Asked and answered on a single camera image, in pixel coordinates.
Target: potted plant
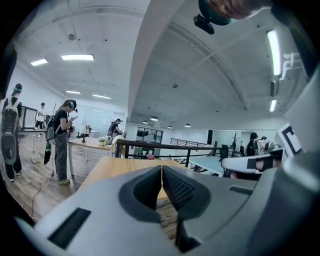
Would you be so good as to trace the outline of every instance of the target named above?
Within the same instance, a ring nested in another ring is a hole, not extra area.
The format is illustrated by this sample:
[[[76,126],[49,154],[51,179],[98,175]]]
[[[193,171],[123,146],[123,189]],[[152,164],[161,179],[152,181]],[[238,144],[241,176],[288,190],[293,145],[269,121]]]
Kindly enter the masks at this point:
[[[104,137],[99,137],[98,141],[99,141],[99,146],[104,146],[105,145],[106,140],[105,140]]]

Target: railing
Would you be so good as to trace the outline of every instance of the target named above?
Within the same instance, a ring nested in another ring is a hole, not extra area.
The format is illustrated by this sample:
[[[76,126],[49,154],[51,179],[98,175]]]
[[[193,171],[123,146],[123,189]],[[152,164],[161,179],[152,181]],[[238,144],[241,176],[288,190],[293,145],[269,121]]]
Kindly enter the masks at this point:
[[[225,148],[222,147],[204,147],[204,146],[178,146],[178,145],[167,145],[167,144],[158,144],[158,143],[145,143],[145,142],[139,142],[139,141],[132,141],[132,140],[122,140],[118,139],[116,141],[116,154],[115,157],[119,157],[120,153],[120,147],[125,146],[124,150],[124,158],[128,157],[138,157],[138,158],[144,158],[145,155],[139,155],[139,154],[129,154],[129,149],[131,146],[135,147],[143,147],[143,148],[156,148],[156,149],[168,149],[168,150],[188,150],[187,155],[159,155],[158,158],[169,158],[169,157],[175,157],[175,158],[186,158],[185,161],[185,167],[188,167],[190,157],[204,157],[204,156],[215,156],[216,150],[225,150]],[[210,153],[207,154],[194,154],[191,155],[191,150],[211,150]]]
[[[204,143],[198,143],[198,142],[177,139],[177,138],[171,138],[170,144],[175,146],[181,146],[181,147],[206,147],[207,146],[207,144],[204,144]]]

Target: shoe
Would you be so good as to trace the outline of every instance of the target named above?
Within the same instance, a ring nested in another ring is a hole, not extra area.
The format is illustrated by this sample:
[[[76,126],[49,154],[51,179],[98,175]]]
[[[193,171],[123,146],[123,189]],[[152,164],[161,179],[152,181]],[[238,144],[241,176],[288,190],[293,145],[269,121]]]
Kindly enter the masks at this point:
[[[68,185],[68,184],[70,184],[70,180],[66,178],[65,180],[58,181],[58,184],[59,185]]]

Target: window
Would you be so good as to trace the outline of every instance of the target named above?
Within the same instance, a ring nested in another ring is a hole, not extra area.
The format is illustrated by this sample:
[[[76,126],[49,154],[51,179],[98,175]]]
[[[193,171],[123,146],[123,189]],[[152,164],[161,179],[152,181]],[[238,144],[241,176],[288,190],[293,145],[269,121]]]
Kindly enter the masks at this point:
[[[154,130],[149,128],[138,127],[136,132],[136,141],[137,142],[146,142],[146,143],[159,143],[162,142],[162,130]]]

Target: light blue table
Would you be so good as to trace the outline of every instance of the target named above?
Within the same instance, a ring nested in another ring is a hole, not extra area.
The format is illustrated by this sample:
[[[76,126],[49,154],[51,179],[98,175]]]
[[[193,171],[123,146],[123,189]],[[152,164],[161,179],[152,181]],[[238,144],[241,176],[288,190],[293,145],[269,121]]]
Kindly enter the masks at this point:
[[[219,162],[220,157],[217,156],[209,156],[209,157],[191,157],[189,160],[188,168],[191,169],[192,165],[197,165],[208,171],[218,174],[219,177],[222,177],[224,173],[224,169],[221,166],[221,162]]]

